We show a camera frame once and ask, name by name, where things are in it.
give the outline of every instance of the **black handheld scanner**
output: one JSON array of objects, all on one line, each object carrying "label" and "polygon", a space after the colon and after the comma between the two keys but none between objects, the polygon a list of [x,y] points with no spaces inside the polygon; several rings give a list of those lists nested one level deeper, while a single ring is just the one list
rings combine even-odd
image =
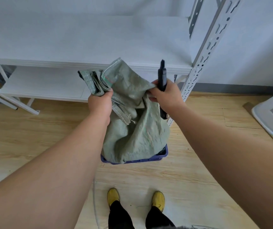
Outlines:
[{"label": "black handheld scanner", "polygon": [[[160,69],[157,71],[157,76],[158,76],[157,88],[163,92],[166,89],[166,83],[167,83],[166,68],[165,68],[164,60],[161,61]],[[160,116],[162,119],[165,119],[165,120],[168,118],[167,113],[164,110],[162,110],[161,107],[160,107]]]}]

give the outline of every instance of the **black pants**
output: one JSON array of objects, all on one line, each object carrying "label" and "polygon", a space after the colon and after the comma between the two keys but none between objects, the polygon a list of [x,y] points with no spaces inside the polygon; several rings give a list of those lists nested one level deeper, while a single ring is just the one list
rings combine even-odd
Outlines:
[{"label": "black pants", "polygon": [[[151,207],[146,217],[145,225],[146,229],[175,226],[172,221],[155,206]],[[108,226],[109,229],[134,229],[128,212],[122,207],[119,201],[114,201],[110,206]]]}]

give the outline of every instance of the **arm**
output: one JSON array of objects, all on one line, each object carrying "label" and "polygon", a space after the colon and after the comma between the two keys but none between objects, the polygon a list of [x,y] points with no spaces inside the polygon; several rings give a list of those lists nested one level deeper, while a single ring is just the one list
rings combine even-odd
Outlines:
[{"label": "arm", "polygon": [[0,228],[74,228],[110,122],[112,91],[64,139],[0,182]]},{"label": "arm", "polygon": [[273,228],[273,143],[220,126],[189,109],[168,80],[151,90],[200,160],[260,228]]}]

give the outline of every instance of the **foot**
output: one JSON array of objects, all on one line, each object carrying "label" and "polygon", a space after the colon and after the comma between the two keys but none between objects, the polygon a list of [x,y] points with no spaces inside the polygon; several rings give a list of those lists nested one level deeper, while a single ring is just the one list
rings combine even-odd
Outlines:
[{"label": "foot", "polygon": [[119,201],[119,193],[116,188],[111,188],[107,193],[107,202],[109,207],[116,200]]},{"label": "foot", "polygon": [[165,207],[165,197],[164,194],[161,191],[156,191],[154,195],[152,196],[151,201],[152,206],[155,206],[159,208],[161,212],[163,212]]}]

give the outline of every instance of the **blue plastic crate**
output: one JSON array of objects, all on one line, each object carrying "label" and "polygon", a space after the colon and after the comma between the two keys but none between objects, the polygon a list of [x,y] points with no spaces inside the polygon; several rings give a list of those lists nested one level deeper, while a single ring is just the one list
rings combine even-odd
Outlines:
[{"label": "blue plastic crate", "polygon": [[[124,164],[128,164],[128,163],[139,163],[139,162],[153,162],[153,161],[160,161],[162,160],[162,158],[166,157],[168,155],[168,148],[167,145],[156,155],[152,156],[151,158],[148,159],[140,159],[140,160],[134,160],[134,161],[127,161]],[[119,163],[112,163],[112,162],[108,162],[103,155],[100,155],[100,160],[103,163],[111,163],[112,165],[118,165]]]}]

